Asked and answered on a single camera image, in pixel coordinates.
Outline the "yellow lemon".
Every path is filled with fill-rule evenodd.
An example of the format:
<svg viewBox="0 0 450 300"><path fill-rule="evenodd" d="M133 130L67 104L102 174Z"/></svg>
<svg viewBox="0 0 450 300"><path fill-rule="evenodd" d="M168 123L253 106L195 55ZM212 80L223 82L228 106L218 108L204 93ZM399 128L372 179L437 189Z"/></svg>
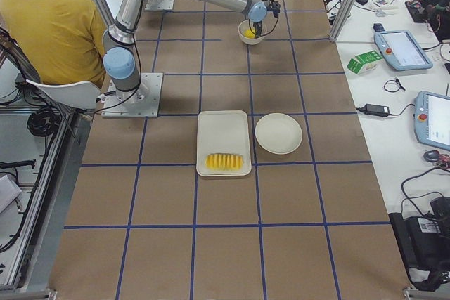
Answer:
<svg viewBox="0 0 450 300"><path fill-rule="evenodd" d="M256 35L251 29L246 29L242 35L247 39L255 39Z"/></svg>

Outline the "white ceramic bowl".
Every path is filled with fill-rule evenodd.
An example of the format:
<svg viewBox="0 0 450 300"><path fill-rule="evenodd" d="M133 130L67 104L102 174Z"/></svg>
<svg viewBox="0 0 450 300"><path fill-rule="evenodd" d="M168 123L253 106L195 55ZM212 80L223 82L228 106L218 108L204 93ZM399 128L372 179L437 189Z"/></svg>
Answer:
<svg viewBox="0 0 450 300"><path fill-rule="evenodd" d="M238 36L240 40L249 46L264 41L265 35L266 26L260 22L253 23L250 20L244 20L238 26Z"/></svg>

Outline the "white round plate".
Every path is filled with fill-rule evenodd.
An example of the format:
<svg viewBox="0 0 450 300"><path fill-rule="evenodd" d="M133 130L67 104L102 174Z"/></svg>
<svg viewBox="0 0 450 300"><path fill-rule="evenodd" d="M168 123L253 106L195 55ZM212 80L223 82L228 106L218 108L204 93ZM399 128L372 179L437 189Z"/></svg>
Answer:
<svg viewBox="0 0 450 300"><path fill-rule="evenodd" d="M255 127L259 145L276 155L286 155L299 148L303 133L299 123L282 113L264 115Z"/></svg>

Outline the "white rectangular tray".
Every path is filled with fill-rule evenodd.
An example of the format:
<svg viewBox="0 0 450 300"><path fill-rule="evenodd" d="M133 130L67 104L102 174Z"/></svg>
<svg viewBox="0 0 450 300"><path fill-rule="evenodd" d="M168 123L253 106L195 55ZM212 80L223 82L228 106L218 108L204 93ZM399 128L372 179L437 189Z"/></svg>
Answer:
<svg viewBox="0 0 450 300"><path fill-rule="evenodd" d="M243 156L235 171L211 170L205 160L212 153ZM252 170L248 116L242 110L204 111L198 115L196 170L200 176L245 176Z"/></svg>

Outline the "green white carton box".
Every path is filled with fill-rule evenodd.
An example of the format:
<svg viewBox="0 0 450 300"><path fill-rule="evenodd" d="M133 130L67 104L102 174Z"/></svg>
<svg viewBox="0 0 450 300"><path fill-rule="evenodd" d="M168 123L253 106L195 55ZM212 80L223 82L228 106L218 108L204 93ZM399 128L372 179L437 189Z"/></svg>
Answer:
<svg viewBox="0 0 450 300"><path fill-rule="evenodd" d="M361 74L373 70L383 57L375 50L352 57L347 63L347 69L354 74Z"/></svg>

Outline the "black power adapter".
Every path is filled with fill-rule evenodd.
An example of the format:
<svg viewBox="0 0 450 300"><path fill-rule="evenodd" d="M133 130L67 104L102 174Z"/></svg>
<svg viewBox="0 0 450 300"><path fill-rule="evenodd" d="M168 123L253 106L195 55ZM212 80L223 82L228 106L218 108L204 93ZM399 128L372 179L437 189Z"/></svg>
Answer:
<svg viewBox="0 0 450 300"><path fill-rule="evenodd" d="M384 105L365 104L363 107L357 107L357 112L365 115L371 115L376 117L388 117L390 115L390 109Z"/></svg>

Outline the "sliced yellow fruit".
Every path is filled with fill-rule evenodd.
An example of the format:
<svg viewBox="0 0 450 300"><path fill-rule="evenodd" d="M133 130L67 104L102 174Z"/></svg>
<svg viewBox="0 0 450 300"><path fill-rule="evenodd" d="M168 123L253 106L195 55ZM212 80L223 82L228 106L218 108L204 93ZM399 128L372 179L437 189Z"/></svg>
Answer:
<svg viewBox="0 0 450 300"><path fill-rule="evenodd" d="M206 157L205 165L211 170L235 171L243 166L243 156L231 153L212 153Z"/></svg>

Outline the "upper blue teach pendant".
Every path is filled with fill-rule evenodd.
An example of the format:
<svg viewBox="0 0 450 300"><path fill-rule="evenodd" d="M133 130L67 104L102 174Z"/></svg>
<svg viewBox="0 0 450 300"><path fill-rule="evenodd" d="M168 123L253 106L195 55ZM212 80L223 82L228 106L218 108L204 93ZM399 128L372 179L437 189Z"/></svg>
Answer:
<svg viewBox="0 0 450 300"><path fill-rule="evenodd" d="M387 64L396 71L427 70L433 66L407 30L375 32L373 40Z"/></svg>

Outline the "blue teach pendant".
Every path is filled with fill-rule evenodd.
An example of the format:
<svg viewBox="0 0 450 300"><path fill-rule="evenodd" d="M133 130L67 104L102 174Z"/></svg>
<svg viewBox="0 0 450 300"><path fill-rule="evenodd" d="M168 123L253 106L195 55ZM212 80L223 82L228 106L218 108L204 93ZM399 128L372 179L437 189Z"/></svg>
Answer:
<svg viewBox="0 0 450 300"><path fill-rule="evenodd" d="M396 71L427 70L433 66L407 30L375 32L373 40L387 64Z"/></svg>
<svg viewBox="0 0 450 300"><path fill-rule="evenodd" d="M414 131L418 142L449 150L449 97L420 91L414 105Z"/></svg>

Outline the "white chair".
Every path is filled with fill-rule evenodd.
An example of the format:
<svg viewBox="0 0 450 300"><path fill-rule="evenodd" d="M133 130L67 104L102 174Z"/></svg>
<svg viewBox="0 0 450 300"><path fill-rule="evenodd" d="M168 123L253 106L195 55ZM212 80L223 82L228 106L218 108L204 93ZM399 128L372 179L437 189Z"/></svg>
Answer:
<svg viewBox="0 0 450 300"><path fill-rule="evenodd" d="M101 90L90 81L63 85L41 84L30 79L26 79L26 82L37 87L55 103L74 108L83 117L94 111L96 99L101 94Z"/></svg>

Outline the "lower blue teach pendant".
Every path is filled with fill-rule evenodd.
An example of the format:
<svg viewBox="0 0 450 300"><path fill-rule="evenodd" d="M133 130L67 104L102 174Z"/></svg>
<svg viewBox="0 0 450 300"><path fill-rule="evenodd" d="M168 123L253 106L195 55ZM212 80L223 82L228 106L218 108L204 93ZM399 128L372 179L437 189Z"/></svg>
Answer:
<svg viewBox="0 0 450 300"><path fill-rule="evenodd" d="M449 97L420 91L414 105L414 131L418 142L449 150Z"/></svg>

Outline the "person in yellow shirt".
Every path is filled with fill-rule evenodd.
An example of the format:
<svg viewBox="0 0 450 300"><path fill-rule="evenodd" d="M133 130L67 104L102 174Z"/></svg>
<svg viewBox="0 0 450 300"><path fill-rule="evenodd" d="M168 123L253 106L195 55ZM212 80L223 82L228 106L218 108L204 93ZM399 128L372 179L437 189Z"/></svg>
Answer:
<svg viewBox="0 0 450 300"><path fill-rule="evenodd" d="M1 0L1 17L41 83L102 87L105 23L92 0Z"/></svg>

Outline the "black case bottom right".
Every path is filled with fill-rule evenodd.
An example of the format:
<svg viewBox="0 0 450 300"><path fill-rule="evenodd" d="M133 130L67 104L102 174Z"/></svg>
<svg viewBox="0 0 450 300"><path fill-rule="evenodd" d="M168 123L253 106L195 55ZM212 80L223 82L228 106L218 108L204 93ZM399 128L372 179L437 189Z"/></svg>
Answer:
<svg viewBox="0 0 450 300"><path fill-rule="evenodd" d="M416 289L433 292L449 283L449 198L435 198L430 206L424 217L391 213L389 218L406 271L429 273L424 280L409 280Z"/></svg>

